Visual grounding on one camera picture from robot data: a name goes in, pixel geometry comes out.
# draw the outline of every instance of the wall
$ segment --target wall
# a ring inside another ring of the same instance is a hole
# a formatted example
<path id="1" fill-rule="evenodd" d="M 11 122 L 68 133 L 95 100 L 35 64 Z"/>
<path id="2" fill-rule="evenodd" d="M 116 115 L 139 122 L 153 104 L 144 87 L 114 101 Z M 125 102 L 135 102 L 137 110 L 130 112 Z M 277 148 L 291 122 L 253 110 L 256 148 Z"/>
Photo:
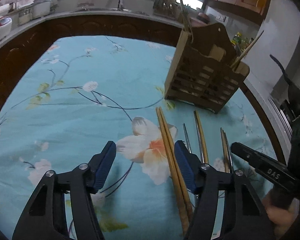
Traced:
<path id="1" fill-rule="evenodd" d="M 226 16 L 226 20 L 224 23 L 222 22 L 222 24 L 224 24 L 224 26 L 226 27 L 230 39 L 232 39 L 237 32 L 241 32 L 242 35 L 244 37 L 247 37 L 248 39 L 255 38 L 260 28 L 259 25 L 250 22 L 240 16 L 219 9 L 213 9 L 209 6 L 206 7 L 205 13 L 209 15 L 210 21 L 212 23 L 218 22 L 215 19 L 217 16 Z"/>
<path id="2" fill-rule="evenodd" d="M 267 98 L 282 76 L 269 55 L 275 56 L 287 68 L 299 41 L 300 12 L 296 5 L 291 0 L 271 0 L 258 33 L 263 30 L 263 35 L 243 61 L 250 66 L 252 85 L 257 90 L 262 87 L 262 96 Z"/>

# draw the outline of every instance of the bottle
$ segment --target bottle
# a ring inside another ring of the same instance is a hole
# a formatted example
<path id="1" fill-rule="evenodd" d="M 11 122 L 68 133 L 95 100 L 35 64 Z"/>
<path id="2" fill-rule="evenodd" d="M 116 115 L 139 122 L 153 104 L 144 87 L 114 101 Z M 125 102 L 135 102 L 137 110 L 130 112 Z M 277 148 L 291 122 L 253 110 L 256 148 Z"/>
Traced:
<path id="1" fill-rule="evenodd" d="M 241 43 L 241 41 L 242 41 L 242 34 L 241 33 L 239 33 L 239 32 L 237 32 L 237 34 L 233 37 L 233 39 L 232 39 L 232 43 L 233 44 L 239 44 L 240 45 L 240 43 Z"/>

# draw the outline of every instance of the wooden chopstick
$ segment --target wooden chopstick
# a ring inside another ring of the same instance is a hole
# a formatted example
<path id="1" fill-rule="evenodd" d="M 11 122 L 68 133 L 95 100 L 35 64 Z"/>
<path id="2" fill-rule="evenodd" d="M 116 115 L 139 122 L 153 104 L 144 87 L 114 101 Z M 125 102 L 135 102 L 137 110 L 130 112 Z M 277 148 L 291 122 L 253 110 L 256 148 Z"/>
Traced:
<path id="1" fill-rule="evenodd" d="M 225 164 L 225 172 L 230 173 L 228 149 L 227 149 L 226 139 L 225 139 L 225 135 L 224 135 L 224 131 L 223 131 L 222 127 L 220 127 L 220 132 L 221 132 L 221 141 L 222 141 L 222 149 L 223 149 L 223 162 Z"/>
<path id="2" fill-rule="evenodd" d="M 163 120 L 163 125 L 164 125 L 164 128 L 165 128 L 166 134 L 168 136 L 168 141 L 169 141 L 169 145 L 170 145 L 171 152 L 172 152 L 172 158 L 173 158 L 176 170 L 177 170 L 177 175 L 178 175 L 178 179 L 179 179 L 180 186 L 181 186 L 183 200 L 184 200 L 184 202 L 186 204 L 186 210 L 187 210 L 188 220 L 189 220 L 189 222 L 191 222 L 192 216 L 193 216 L 193 210 L 192 210 L 192 205 L 191 205 L 189 193 L 188 193 L 186 184 L 185 184 L 185 182 L 183 180 L 183 177 L 182 177 L 179 165 L 177 163 L 176 157 L 174 155 L 174 143 L 173 143 L 173 139 L 172 139 L 172 136 L 170 134 L 170 130 L 169 130 L 166 118 L 164 117 L 164 114 L 163 114 L 163 111 L 162 111 L 161 107 L 159 107 L 159 112 L 161 114 L 161 117 L 162 117 L 162 120 Z"/>
<path id="3" fill-rule="evenodd" d="M 164 148 L 165 148 L 167 159 L 168 159 L 168 164 L 169 164 L 169 168 L 170 168 L 170 174 L 171 174 L 171 178 L 172 178 L 173 189 L 174 189 L 174 192 L 175 192 L 175 195 L 176 195 L 177 206 L 178 206 L 178 209 L 179 209 L 179 216 L 180 216 L 180 220 L 181 220 L 182 231 L 183 231 L 183 235 L 185 235 L 187 230 L 188 230 L 188 227 L 189 227 L 189 218 L 188 218 L 188 215 L 187 215 L 186 204 L 185 204 L 185 201 L 183 199 L 181 185 L 180 185 L 180 182 L 179 182 L 179 178 L 178 178 L 177 170 L 176 170 L 176 167 L 175 167 L 175 163 L 174 163 L 174 160 L 173 160 L 173 157 L 172 157 L 172 152 L 171 152 L 170 144 L 169 144 L 169 141 L 168 141 L 168 136 L 167 136 L 165 128 L 164 128 L 163 119 L 162 119 L 161 113 L 159 111 L 159 108 L 156 107 L 155 110 L 156 110 L 156 113 L 157 113 L 157 116 L 158 116 L 158 121 L 159 121 L 160 130 L 161 130 L 162 140 L 163 140 Z"/>
<path id="4" fill-rule="evenodd" d="M 197 127 L 198 127 L 198 131 L 199 131 L 199 135 L 200 135 L 200 144 L 201 144 L 201 148 L 202 148 L 202 152 L 203 152 L 203 163 L 209 163 L 209 158 L 208 158 L 208 151 L 207 151 L 207 145 L 206 145 L 206 141 L 204 139 L 204 134 L 203 134 L 203 130 L 202 130 L 202 126 L 201 126 L 201 121 L 200 121 L 200 116 L 197 110 L 194 111 L 194 119 L 197 123 Z"/>

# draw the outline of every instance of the floral pattern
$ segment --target floral pattern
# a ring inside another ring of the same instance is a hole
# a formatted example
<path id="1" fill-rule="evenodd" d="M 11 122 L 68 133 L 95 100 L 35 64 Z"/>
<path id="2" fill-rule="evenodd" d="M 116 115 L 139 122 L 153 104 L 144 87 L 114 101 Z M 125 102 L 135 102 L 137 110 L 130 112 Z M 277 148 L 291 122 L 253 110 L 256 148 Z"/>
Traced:
<path id="1" fill-rule="evenodd" d="M 177 135 L 177 128 L 169 125 L 172 138 Z M 132 120 L 133 135 L 119 140 L 117 152 L 127 159 L 140 163 L 142 172 L 148 174 L 154 184 L 160 185 L 170 176 L 169 164 L 160 129 L 143 117 Z"/>
<path id="2" fill-rule="evenodd" d="M 42 55 L 0 112 L 0 167 L 6 167 L 0 169 L 0 214 L 9 210 L 5 216 L 12 226 L 7 231 L 13 232 L 24 205 L 24 198 L 11 192 L 30 196 L 46 171 L 70 171 L 113 140 L 115 162 L 104 189 L 91 195 L 106 239 L 122 234 L 132 239 L 149 227 L 156 228 L 149 240 L 183 238 L 155 107 L 162 106 L 173 123 L 173 140 L 184 140 L 183 133 L 178 134 L 183 122 L 190 140 L 196 139 L 191 114 L 196 107 L 164 99 L 172 55 L 173 47 L 107 36 L 62 38 Z M 216 136 L 220 126 L 229 142 L 240 141 L 274 156 L 260 120 L 240 91 L 225 109 L 218 115 L 198 109 L 216 169 L 224 170 Z M 198 152 L 197 143 L 191 146 Z M 267 188 L 262 178 L 248 163 L 235 158 L 234 163 L 261 196 Z M 71 206 L 69 199 L 66 205 Z M 216 226 L 213 237 L 218 230 Z M 75 239 L 73 223 L 69 232 Z"/>

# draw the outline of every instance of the electrical outlet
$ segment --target electrical outlet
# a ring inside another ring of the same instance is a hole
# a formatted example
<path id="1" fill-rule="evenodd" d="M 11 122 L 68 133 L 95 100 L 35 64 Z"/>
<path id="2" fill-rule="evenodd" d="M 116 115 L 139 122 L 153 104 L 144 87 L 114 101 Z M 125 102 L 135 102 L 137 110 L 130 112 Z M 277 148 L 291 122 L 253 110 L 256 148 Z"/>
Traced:
<path id="1" fill-rule="evenodd" d="M 225 22 L 226 21 L 226 17 L 223 15 L 219 15 L 216 17 L 216 20 L 220 21 L 220 22 Z"/>

